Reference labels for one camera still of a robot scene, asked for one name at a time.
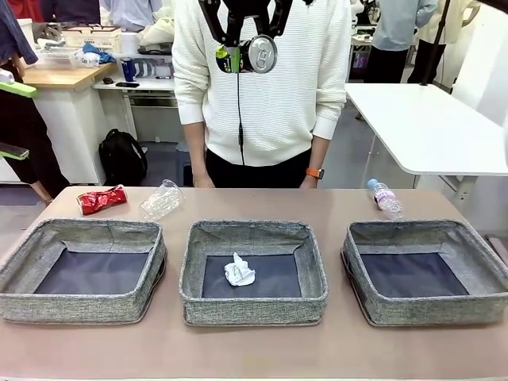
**black cable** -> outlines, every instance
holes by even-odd
[[[240,73],[237,73],[237,98],[238,98],[238,119],[240,124],[238,125],[238,144],[240,145],[241,164],[245,165],[244,158],[244,126],[241,124],[241,110],[240,110]]]

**bottle cap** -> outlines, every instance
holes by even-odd
[[[367,183],[367,188],[373,189],[378,184],[379,184],[379,181],[376,179],[369,180]]]

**white knit sweater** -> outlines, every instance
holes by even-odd
[[[204,121],[206,146],[232,164],[241,164],[238,144],[237,75],[223,73],[215,61],[218,42],[198,0],[179,0],[175,15],[176,97],[183,125]],[[269,6],[273,14],[275,3]],[[227,29],[227,7],[219,19]],[[350,0],[316,0],[307,7],[294,0],[279,58],[268,74],[240,74],[245,164],[279,164],[308,150],[313,135],[332,139],[346,102],[344,84],[351,45]],[[257,35],[253,19],[241,38]]]

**white table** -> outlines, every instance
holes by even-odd
[[[346,91],[400,168],[440,176],[458,206],[479,176],[508,176],[503,129],[435,86],[348,83]]]

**table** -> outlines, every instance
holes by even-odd
[[[403,171],[440,176],[462,206],[479,176],[508,176],[503,130],[435,86],[348,83],[351,101]]]
[[[26,70],[24,82],[37,88],[33,99],[48,126],[62,173],[71,183],[101,184],[105,180],[98,145],[110,127],[98,92],[92,85],[114,70],[108,63],[74,70]],[[5,160],[0,159],[0,183],[19,183]]]
[[[39,220],[78,217],[75,198],[92,189],[67,188]],[[127,191],[128,205],[115,206],[97,217],[139,219],[139,205],[152,189]],[[91,328],[1,321],[0,375],[53,379],[461,379],[508,375],[508,322],[472,328],[377,329],[364,320],[344,276],[339,251],[348,224],[382,217],[367,191],[183,192],[185,203],[162,220],[169,263],[144,320],[137,325]],[[462,219],[444,196],[433,190],[396,193],[408,217]],[[187,233],[194,221],[211,218],[309,223],[329,281],[323,322],[294,328],[185,326],[178,281]]]

